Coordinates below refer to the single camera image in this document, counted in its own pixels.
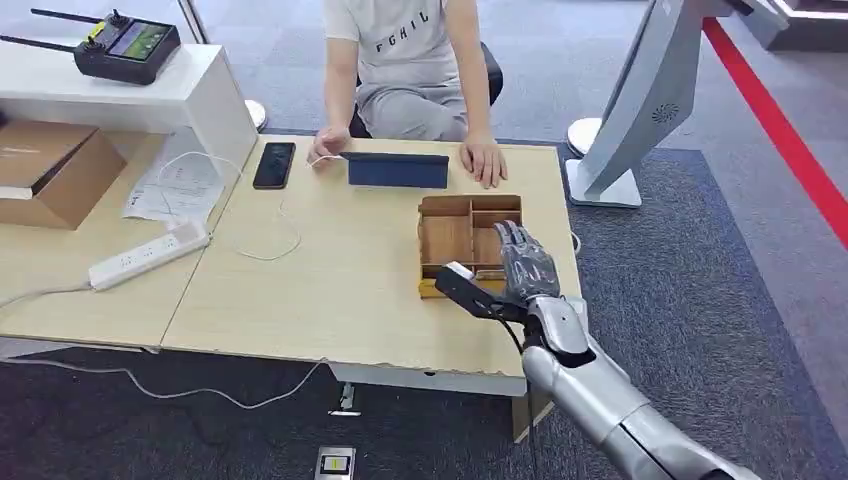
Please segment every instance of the black chair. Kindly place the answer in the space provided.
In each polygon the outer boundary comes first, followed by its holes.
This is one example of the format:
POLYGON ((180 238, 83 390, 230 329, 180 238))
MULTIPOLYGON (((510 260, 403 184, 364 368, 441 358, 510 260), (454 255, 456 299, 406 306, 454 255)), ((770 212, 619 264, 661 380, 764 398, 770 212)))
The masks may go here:
MULTIPOLYGON (((489 50, 489 47, 486 46, 485 43, 483 46, 483 56, 486 59, 486 70, 489 71, 489 105, 494 105, 495 100, 498 99, 498 96, 501 94, 501 90, 503 90, 503 71, 501 71, 501 66, 498 65, 498 61, 495 60, 495 56, 492 55, 492 52, 489 50)), ((362 82, 359 79, 356 79, 356 86, 358 87, 362 82)), ((368 129, 365 128, 365 123, 362 122, 362 118, 359 116, 359 105, 353 106, 353 118, 350 121, 350 135, 354 138, 371 138, 371 134, 368 133, 368 129)))

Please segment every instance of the red line on floor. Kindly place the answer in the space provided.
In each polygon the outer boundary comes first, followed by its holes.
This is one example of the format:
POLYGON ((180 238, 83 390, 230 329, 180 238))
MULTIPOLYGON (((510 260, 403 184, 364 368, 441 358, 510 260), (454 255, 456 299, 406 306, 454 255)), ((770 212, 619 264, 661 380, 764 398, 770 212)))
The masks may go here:
POLYGON ((845 197, 827 176, 718 20, 704 19, 704 33, 801 187, 842 241, 842 245, 848 248, 848 202, 845 197))

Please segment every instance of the person's arm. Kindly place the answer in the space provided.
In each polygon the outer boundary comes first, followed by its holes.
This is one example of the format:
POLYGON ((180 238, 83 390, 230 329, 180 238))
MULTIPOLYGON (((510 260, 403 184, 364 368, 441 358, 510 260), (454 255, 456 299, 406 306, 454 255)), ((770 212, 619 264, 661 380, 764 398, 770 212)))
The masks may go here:
POLYGON ((507 179, 503 153, 489 122, 489 74, 480 45, 476 0, 443 0, 448 36, 459 66, 468 110, 468 136, 460 149, 462 163, 485 188, 507 179))
POLYGON ((350 125, 358 62, 359 44, 340 38, 327 39, 324 106, 328 127, 347 128, 350 125))
POLYGON ((327 66, 324 74, 324 106, 327 126, 312 142, 307 161, 315 167, 318 158, 338 155, 350 140, 348 125, 353 117, 353 97, 359 62, 359 27, 344 0, 324 0, 327 36, 327 66))

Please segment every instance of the stanchion base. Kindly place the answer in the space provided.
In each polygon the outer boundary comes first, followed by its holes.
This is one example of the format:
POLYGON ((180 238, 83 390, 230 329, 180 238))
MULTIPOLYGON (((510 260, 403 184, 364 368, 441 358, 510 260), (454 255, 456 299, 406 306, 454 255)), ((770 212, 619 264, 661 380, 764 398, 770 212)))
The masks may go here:
POLYGON ((568 148, 581 158, 586 155, 601 130, 600 118, 581 118, 568 127, 568 148))
POLYGON ((257 131, 261 131, 268 124, 268 114, 265 107, 256 100, 245 100, 247 111, 250 112, 250 118, 253 120, 253 126, 257 131))

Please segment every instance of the black phone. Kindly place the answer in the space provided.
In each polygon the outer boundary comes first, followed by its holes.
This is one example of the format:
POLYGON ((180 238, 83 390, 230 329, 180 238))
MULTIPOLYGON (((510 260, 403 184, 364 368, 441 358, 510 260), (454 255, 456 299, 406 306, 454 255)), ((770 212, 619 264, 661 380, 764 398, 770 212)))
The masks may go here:
POLYGON ((256 176, 253 177, 253 188, 257 190, 280 190, 286 188, 294 158, 293 143, 268 143, 262 151, 256 176))

